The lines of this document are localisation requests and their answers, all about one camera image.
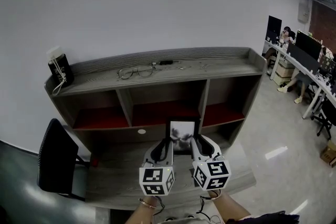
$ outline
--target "white wall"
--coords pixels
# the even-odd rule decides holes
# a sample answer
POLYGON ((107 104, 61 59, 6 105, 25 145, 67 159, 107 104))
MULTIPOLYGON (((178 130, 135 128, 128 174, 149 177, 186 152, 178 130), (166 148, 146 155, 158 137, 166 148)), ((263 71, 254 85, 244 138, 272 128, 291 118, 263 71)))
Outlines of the white wall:
POLYGON ((0 139, 38 151, 51 118, 45 52, 70 63, 203 46, 262 51, 269 0, 0 0, 0 139))
POLYGON ((271 0, 269 15, 281 19, 282 28, 289 26, 295 33, 299 29, 308 31, 310 22, 304 24, 298 21, 299 3, 308 4, 311 13, 311 0, 271 0))

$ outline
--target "wrist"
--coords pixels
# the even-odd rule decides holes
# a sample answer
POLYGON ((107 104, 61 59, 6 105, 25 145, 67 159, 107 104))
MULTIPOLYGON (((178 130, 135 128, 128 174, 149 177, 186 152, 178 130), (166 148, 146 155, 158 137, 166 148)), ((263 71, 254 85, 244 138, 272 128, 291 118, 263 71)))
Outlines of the wrist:
POLYGON ((208 191, 210 198, 217 198, 218 196, 224 194, 223 190, 209 190, 208 191))
POLYGON ((151 206, 156 207, 158 203, 158 199, 156 199, 154 196, 145 196, 142 198, 142 200, 151 206))

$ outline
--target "picture frame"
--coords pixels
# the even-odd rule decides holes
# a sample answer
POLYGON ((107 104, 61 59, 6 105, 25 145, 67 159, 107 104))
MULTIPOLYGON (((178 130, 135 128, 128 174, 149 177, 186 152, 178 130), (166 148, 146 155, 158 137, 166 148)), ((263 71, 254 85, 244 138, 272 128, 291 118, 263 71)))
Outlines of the picture frame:
POLYGON ((166 123, 166 140, 173 141, 174 155, 191 155, 190 141, 198 137, 199 121, 197 117, 171 117, 166 123))

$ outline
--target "person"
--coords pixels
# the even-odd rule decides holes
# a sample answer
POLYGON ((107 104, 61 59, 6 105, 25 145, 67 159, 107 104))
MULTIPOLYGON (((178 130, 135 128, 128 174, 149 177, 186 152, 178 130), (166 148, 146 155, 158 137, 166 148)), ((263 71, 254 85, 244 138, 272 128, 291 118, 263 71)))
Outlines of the person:
MULTIPOLYGON (((319 60, 321 59, 322 54, 324 54, 325 56, 327 56, 331 60, 333 60, 333 58, 334 58, 331 50, 328 49, 325 46, 321 47, 321 52, 320 52, 319 60)), ((302 102, 303 96, 304 96, 304 94, 306 92, 307 86, 309 86, 309 84, 313 82, 312 79, 308 75, 305 75, 305 74, 299 72, 287 85, 285 85, 284 87, 279 87, 278 88, 279 92, 287 92, 289 87, 294 86, 298 82, 301 83, 301 92, 300 92, 300 96, 297 97, 294 100, 295 104, 299 104, 299 103, 302 102)))
MULTIPOLYGON (((289 42, 289 35, 291 33, 291 29, 289 26, 286 26, 282 33, 280 34, 280 43, 288 43, 289 42)), ((269 62, 271 60, 271 56, 275 54, 277 51, 274 48, 269 48, 265 54, 265 58, 267 60, 267 66, 269 66, 269 62)))
MULTIPOLYGON (((261 217, 253 217, 251 214, 239 203, 234 201, 223 190, 211 190, 208 192, 210 200, 213 202, 224 220, 225 223, 241 223, 241 224, 295 224, 299 223, 298 215, 286 215, 285 211, 280 211, 273 214, 266 214, 261 217)), ((151 224, 155 207, 158 200, 155 196, 145 196, 143 199, 139 199, 140 203, 138 208, 130 216, 125 224, 151 224)), ((166 224, 210 224, 207 219, 196 218, 193 215, 189 215, 186 218, 174 219, 168 218, 164 222, 166 224)))

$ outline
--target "wooden shelf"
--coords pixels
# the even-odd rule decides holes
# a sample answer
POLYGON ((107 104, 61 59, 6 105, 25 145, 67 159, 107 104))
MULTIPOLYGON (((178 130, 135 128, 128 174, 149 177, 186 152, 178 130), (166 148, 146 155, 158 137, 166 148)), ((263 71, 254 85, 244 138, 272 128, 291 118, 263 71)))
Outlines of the wooden shelf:
POLYGON ((169 117, 200 117, 197 104, 191 101, 169 101, 138 104, 133 107, 133 126, 166 124, 169 117))
POLYGON ((179 82, 183 80, 201 80, 218 77, 253 76, 263 73, 248 59, 211 59, 199 61, 180 61, 172 65, 156 66, 153 75, 141 77, 133 75, 130 79, 119 79, 118 69, 93 73, 76 74, 74 82, 62 88, 57 98, 67 95, 107 91, 116 88, 127 88, 133 85, 150 85, 165 80, 179 82))
POLYGON ((203 127, 242 121, 244 118, 243 113, 235 111, 227 103, 207 105, 205 108, 203 127))
POLYGON ((112 129, 129 127, 120 106, 80 110, 74 129, 112 129))

